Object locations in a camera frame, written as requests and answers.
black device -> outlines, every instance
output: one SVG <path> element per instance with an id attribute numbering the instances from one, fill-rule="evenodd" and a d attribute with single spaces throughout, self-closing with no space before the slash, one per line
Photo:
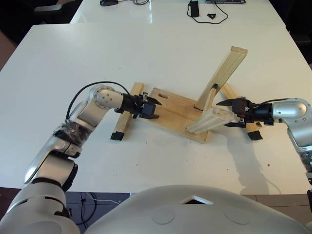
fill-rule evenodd
<path id="1" fill-rule="evenodd" d="M 245 0 L 206 0 L 206 3 L 228 3 L 228 4 L 244 4 L 246 3 Z"/>
<path id="2" fill-rule="evenodd" d="M 118 4 L 118 0 L 101 0 L 99 4 L 101 6 L 112 6 Z"/>
<path id="3" fill-rule="evenodd" d="M 198 1 L 190 1 L 191 17 L 199 17 Z"/>

wooden base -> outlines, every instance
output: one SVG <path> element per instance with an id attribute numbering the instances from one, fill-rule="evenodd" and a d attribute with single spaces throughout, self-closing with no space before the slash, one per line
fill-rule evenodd
<path id="1" fill-rule="evenodd" d="M 202 111 L 194 108 L 195 100 L 176 95 L 158 88 L 154 88 L 149 95 L 161 102 L 157 105 L 155 114 L 158 119 L 149 119 L 148 122 L 170 132 L 175 132 L 190 140 L 205 143 L 208 132 L 194 134 L 186 131 L 187 125 L 201 117 Z"/>

black cable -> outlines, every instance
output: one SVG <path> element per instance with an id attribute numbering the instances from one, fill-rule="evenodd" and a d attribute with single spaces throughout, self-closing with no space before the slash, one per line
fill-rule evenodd
<path id="1" fill-rule="evenodd" d="M 256 105 L 254 106 L 254 108 L 255 108 L 255 107 L 262 106 L 262 105 L 267 104 L 267 103 L 272 102 L 272 101 L 285 101 L 285 100 L 287 100 L 287 99 L 288 99 L 288 98 L 280 98 L 280 99 L 272 99 L 272 100 L 264 101 L 264 102 L 262 102 L 262 103 L 260 103 L 260 104 L 256 104 Z"/>
<path id="2" fill-rule="evenodd" d="M 196 20 L 194 17 L 192 17 L 192 16 L 189 14 L 190 5 L 191 5 L 190 3 L 188 4 L 188 8 L 187 8 L 186 14 L 187 14 L 187 16 L 189 16 L 189 17 L 191 17 L 192 19 L 194 19 L 195 22 L 197 22 L 197 23 L 221 24 L 224 20 L 226 20 L 226 19 L 229 17 L 229 15 L 228 15 L 227 13 L 225 13 L 225 12 L 216 4 L 216 2 L 214 2 L 214 4 L 215 4 L 215 6 L 216 6 L 223 14 L 226 15 L 226 18 L 224 18 L 223 20 L 221 20 L 221 21 L 218 22 L 218 23 L 215 23 L 215 22 L 208 22 L 208 21 L 198 21 L 198 20 Z"/>
<path id="3" fill-rule="evenodd" d="M 94 193 L 90 193 L 90 195 L 93 197 L 93 199 L 97 199 L 97 196 Z M 90 214 L 90 216 L 86 220 L 83 220 L 81 223 L 76 223 L 76 225 L 86 224 L 93 217 L 93 215 L 96 212 L 96 209 L 98 207 L 98 201 L 96 201 L 96 200 L 93 200 L 93 201 L 94 201 L 94 208 L 93 208 L 93 211 Z"/>
<path id="4" fill-rule="evenodd" d="M 138 0 L 132 0 L 132 2 L 137 6 L 142 6 L 142 5 L 148 4 L 150 0 L 144 0 L 142 2 L 138 2 Z"/>
<path id="5" fill-rule="evenodd" d="M 85 202 L 85 198 L 82 198 L 82 192 L 80 192 L 80 198 L 81 198 L 81 213 L 80 213 L 80 218 L 81 218 L 81 223 L 77 223 L 77 225 L 80 225 L 80 224 L 83 224 L 84 225 L 84 228 L 85 230 L 87 230 L 87 226 L 85 224 L 85 221 L 83 219 L 83 207 L 84 207 L 84 202 Z"/>
<path id="6" fill-rule="evenodd" d="M 128 92 L 128 90 L 123 87 L 121 84 L 117 83 L 117 82 L 113 82 L 113 81 L 98 81 L 98 82 L 94 82 L 94 83 L 91 83 L 91 84 L 88 84 L 86 86 L 84 86 L 83 88 L 81 88 L 77 93 L 76 95 L 74 96 L 73 100 L 70 102 L 69 106 L 68 106 L 68 109 L 67 109 L 67 113 L 66 113 L 66 119 L 69 119 L 69 114 L 70 114 L 70 110 L 72 109 L 72 106 L 75 102 L 75 100 L 77 99 L 77 97 L 79 96 L 79 94 L 85 90 L 86 88 L 92 86 L 92 85 L 96 85 L 96 84 L 105 84 L 105 83 L 110 83 L 110 84 L 116 84 L 116 85 L 119 85 L 121 88 L 123 88 L 126 93 L 130 96 L 130 99 L 131 101 L 133 102 L 133 104 L 137 107 L 137 104 L 136 102 L 133 100 L 132 96 L 130 95 L 130 93 Z"/>

table surface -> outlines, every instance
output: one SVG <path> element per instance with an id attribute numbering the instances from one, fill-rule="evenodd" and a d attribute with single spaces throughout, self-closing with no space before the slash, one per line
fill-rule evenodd
<path id="1" fill-rule="evenodd" d="M 231 46 L 249 50 L 229 79 L 238 94 L 258 103 L 289 97 L 311 102 L 312 71 L 281 27 L 33 26 L 0 72 L 0 186 L 22 186 L 27 166 L 82 86 L 111 80 L 131 89 L 139 81 L 148 92 L 158 87 L 197 99 Z M 78 100 L 85 98 L 87 91 Z M 223 99 L 219 93 L 215 102 Z M 196 184 L 246 195 L 301 194 L 310 188 L 284 124 L 263 127 L 264 140 L 254 142 L 242 129 L 222 126 L 199 144 L 138 119 L 123 141 L 112 141 L 117 120 L 109 111 L 83 146 L 71 191 Z"/>
<path id="2" fill-rule="evenodd" d="M 71 23 L 190 23 L 196 24 L 186 15 L 189 0 L 151 0 L 150 4 L 136 6 L 132 1 L 120 2 L 114 6 L 102 7 L 99 0 L 83 0 Z M 225 15 L 215 5 L 199 0 L 198 21 L 218 22 Z M 246 0 L 245 4 L 219 4 L 229 14 L 222 24 L 242 26 L 262 24 L 285 27 L 269 0 Z M 211 20 L 207 13 L 216 13 Z"/>

black connector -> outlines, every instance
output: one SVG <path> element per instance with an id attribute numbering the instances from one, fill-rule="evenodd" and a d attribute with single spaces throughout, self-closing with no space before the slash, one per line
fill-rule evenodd
<path id="1" fill-rule="evenodd" d="M 199 17 L 198 1 L 190 1 L 189 6 L 191 8 L 191 17 Z"/>

